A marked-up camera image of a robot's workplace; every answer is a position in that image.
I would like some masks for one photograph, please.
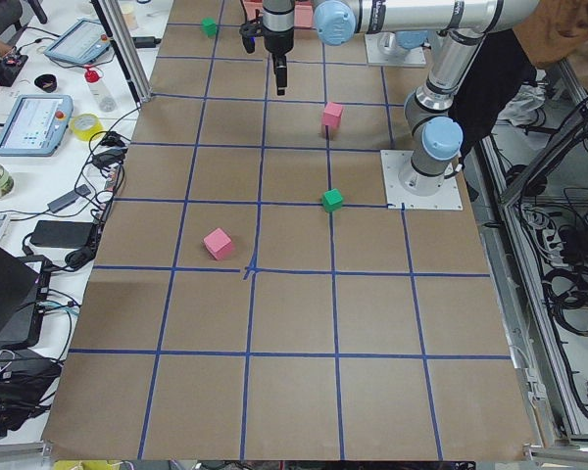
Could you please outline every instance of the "yellow tape roll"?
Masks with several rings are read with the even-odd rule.
[[[78,140],[89,142],[94,136],[94,139],[102,137],[105,129],[96,115],[87,114],[73,117],[70,121],[70,130]]]

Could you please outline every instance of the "green cube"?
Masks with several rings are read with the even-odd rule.
[[[201,22],[203,32],[207,34],[207,37],[213,37],[218,32],[218,25],[213,18],[204,18]]]
[[[327,212],[337,211],[342,204],[344,204],[344,198],[337,189],[331,189],[322,195],[322,206]]]

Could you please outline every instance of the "charger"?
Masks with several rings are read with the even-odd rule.
[[[135,49],[152,49],[161,44],[161,39],[155,36],[134,36]]]
[[[126,149],[109,149],[94,155],[91,158],[91,164],[98,169],[108,168],[113,164],[123,162],[126,155]]]

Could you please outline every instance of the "white desk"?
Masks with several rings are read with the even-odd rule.
[[[66,3],[60,0],[45,0],[43,8],[48,16],[48,23],[40,24],[35,18],[30,22],[30,25],[61,34],[74,24],[78,18],[83,16],[76,7],[76,3],[70,2],[70,5],[70,8],[66,8]],[[152,0],[147,4],[135,2],[135,14],[140,28],[131,33],[133,35],[162,37],[171,7],[172,0]],[[27,44],[43,36],[45,34],[41,31],[28,29],[20,38],[18,45]],[[105,129],[109,129],[117,118],[135,108],[135,103],[124,81],[117,59],[100,67],[100,70],[105,74],[104,80],[109,89],[112,90],[118,103],[115,110],[110,113],[103,113],[98,109],[89,92],[82,76],[83,69],[62,69],[43,55],[39,48],[49,42],[43,41],[40,44],[33,44],[23,49],[23,53],[29,55],[27,64],[14,86],[0,89],[0,122],[6,119],[20,95],[43,93],[33,84],[34,79],[43,73],[53,73],[57,76],[58,88],[55,93],[67,94],[73,97],[73,116],[82,113],[94,113],[101,118]],[[140,49],[138,50],[138,55],[147,75],[150,76],[155,65],[157,49]],[[111,57],[111,53],[107,53],[100,59],[100,62],[105,62]],[[137,117],[138,112],[133,113],[121,121],[115,127],[115,130],[130,138]],[[48,202],[74,188],[74,182],[88,155],[87,143],[79,141],[70,131],[67,131],[62,144],[51,157],[0,157],[0,165],[7,168],[15,180],[13,191],[0,200],[0,211],[45,211]],[[89,167],[86,174],[98,189],[103,187],[104,179],[96,168]],[[81,199],[62,210],[60,214],[76,213],[86,204],[87,202]],[[90,221],[89,209],[86,208],[81,214],[70,218],[70,220]],[[25,215],[13,215],[13,218],[21,217],[25,217]],[[41,216],[28,221],[12,221],[0,245],[14,256],[21,256],[23,254],[23,237],[32,231],[37,220],[44,218],[52,217]],[[34,251],[36,254],[48,257],[58,265],[63,265],[64,257],[70,250],[35,248]],[[92,264],[88,264],[75,273],[53,274],[51,287],[81,301]],[[61,298],[55,298],[54,296],[50,299],[62,301]],[[73,318],[73,329],[75,323],[76,318]],[[43,356],[58,357],[71,334],[70,322],[65,313],[50,314],[44,317],[39,342],[33,349]],[[49,393],[54,391],[56,385],[57,383],[55,382]],[[27,420],[19,431],[9,432],[7,437],[0,439],[0,446],[39,442],[47,419],[48,413],[44,413],[35,419]]]
[[[150,3],[140,4],[134,2],[135,16],[139,28],[132,31],[135,36],[149,35],[162,37],[168,20],[168,12],[172,7],[172,0],[152,0]],[[43,8],[48,16],[47,24],[40,24],[37,18],[30,22],[30,26],[39,27],[56,34],[62,34],[68,30],[83,14],[74,5],[72,8],[65,8],[62,2],[57,0],[47,0]],[[41,31],[27,29],[18,45],[28,44],[40,37],[48,37]],[[51,43],[50,40],[44,40],[39,44],[31,44],[23,48],[22,53],[28,55],[28,62],[22,69],[13,86],[0,88],[0,116],[7,116],[16,99],[24,94],[43,93],[34,85],[34,80],[44,74],[52,73],[57,76],[57,91],[55,93],[70,95],[74,103],[74,115],[82,113],[94,113],[100,118],[119,118],[135,108],[135,102],[126,85],[122,69],[117,59],[113,59],[109,64],[100,66],[99,70],[104,74],[104,81],[111,90],[112,95],[118,106],[109,113],[102,112],[94,100],[84,79],[84,69],[62,69],[52,63],[43,55],[43,48]],[[157,58],[157,49],[138,49],[137,54],[141,61],[142,67],[146,74],[150,76],[155,60]],[[104,63],[113,57],[113,52],[101,56],[97,62]]]

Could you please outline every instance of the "metal plate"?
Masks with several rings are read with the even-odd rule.
[[[405,56],[386,56],[379,51],[379,37],[380,34],[365,35],[368,63],[371,66],[424,68],[427,65],[427,60],[424,58],[424,52],[421,47],[412,49]]]
[[[412,157],[412,151],[382,150],[385,199],[389,209],[421,209],[430,211],[461,211],[462,198],[455,178],[447,179],[433,196],[412,194],[399,182],[399,169]]]

